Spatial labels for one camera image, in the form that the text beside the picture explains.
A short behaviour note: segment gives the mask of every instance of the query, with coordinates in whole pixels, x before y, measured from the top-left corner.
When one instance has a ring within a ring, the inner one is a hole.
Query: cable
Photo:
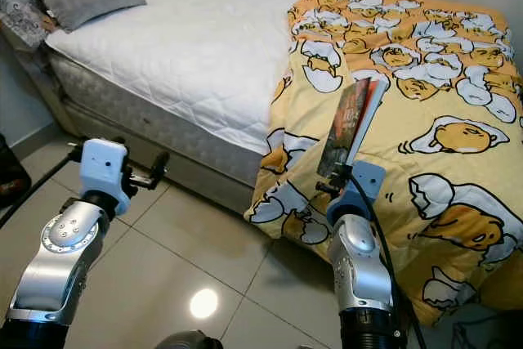
[[[57,165],[55,165],[53,169],[44,174],[40,180],[34,183],[34,185],[31,188],[29,188],[27,192],[23,194],[20,197],[20,199],[18,199],[16,203],[9,208],[9,210],[7,210],[7,212],[2,216],[2,218],[0,218],[0,230],[3,228],[4,225],[7,224],[12,215],[16,213],[16,210],[18,210],[27,199],[29,199],[29,197],[32,194],[34,194],[34,192],[38,190],[38,188],[40,188],[46,181],[53,177],[55,173],[60,171],[70,160],[70,154],[68,154],[67,157],[62,159]]]
[[[370,202],[369,197],[365,194],[365,191],[363,190],[363,187],[360,185],[360,183],[355,179],[354,175],[351,173],[349,176],[350,181],[354,183],[354,186],[360,193],[361,197],[363,198],[363,201],[365,203],[365,206],[370,211],[371,218],[374,221],[374,225],[376,226],[376,231],[378,233],[379,241],[382,244],[383,247],[383,254],[385,255],[385,261],[387,263],[387,269],[389,271],[389,274],[391,275],[391,284],[392,284],[392,298],[396,306],[393,308],[395,313],[396,322],[400,322],[400,318],[398,315],[397,307],[400,305],[399,303],[399,295],[400,292],[399,286],[396,282],[396,274],[394,272],[394,266],[392,265],[392,258],[391,253],[389,251],[388,245],[387,245],[387,239],[385,239],[385,235],[383,234],[382,226],[379,223],[378,216],[374,212],[373,204]],[[425,343],[425,338],[423,338],[422,330],[419,326],[419,319],[416,315],[416,312],[414,312],[414,309],[412,307],[412,303],[409,305],[409,314],[410,319],[413,324],[414,332],[416,334],[416,339],[418,340],[418,345],[421,349],[427,349],[427,344]]]

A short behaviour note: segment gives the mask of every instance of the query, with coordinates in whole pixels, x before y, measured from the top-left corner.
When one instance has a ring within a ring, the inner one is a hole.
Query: floor tile
[[[66,348],[153,348],[187,329],[220,337],[240,300],[131,229],[90,273]]]
[[[42,228],[71,196],[50,180],[0,230],[0,310],[7,309],[25,267],[38,251]]]
[[[326,347],[245,298],[221,340],[226,349]]]
[[[113,220],[111,222],[109,231],[104,238],[104,248],[101,250],[100,256],[94,261],[91,265],[93,269],[94,266],[106,255],[109,250],[122,238],[126,232],[131,229],[128,225],[124,224],[120,220]]]
[[[33,182],[36,182],[73,149],[67,145],[68,142],[76,142],[76,138],[61,134],[22,160],[21,163]],[[77,167],[77,163],[68,163],[62,168],[61,172],[70,172],[71,174],[76,172],[78,176],[78,169],[75,169]]]
[[[328,347],[341,347],[333,272],[313,253],[276,241],[247,297]]]
[[[242,293],[270,244],[239,215],[175,186],[135,227]]]

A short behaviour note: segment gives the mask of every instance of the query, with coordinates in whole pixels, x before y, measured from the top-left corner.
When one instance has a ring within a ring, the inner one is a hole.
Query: white mattress
[[[287,65],[297,0],[147,0],[47,45],[245,149],[265,154],[269,104]]]

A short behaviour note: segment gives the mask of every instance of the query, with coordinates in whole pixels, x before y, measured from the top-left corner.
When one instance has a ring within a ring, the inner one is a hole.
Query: blanket
[[[299,0],[288,22],[245,219],[328,259],[316,169],[343,89],[380,78],[356,159],[387,170],[374,207],[419,319],[475,299],[523,307],[523,83],[505,19],[439,0]]]

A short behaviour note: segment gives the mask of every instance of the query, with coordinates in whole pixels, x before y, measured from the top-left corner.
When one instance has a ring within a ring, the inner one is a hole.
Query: book cover
[[[367,101],[369,82],[369,78],[361,79],[342,92],[318,166],[317,172],[323,177],[330,176],[336,163],[346,162]]]
[[[318,174],[330,177],[336,164],[352,165],[387,86],[378,79],[361,79],[345,89],[318,165]]]

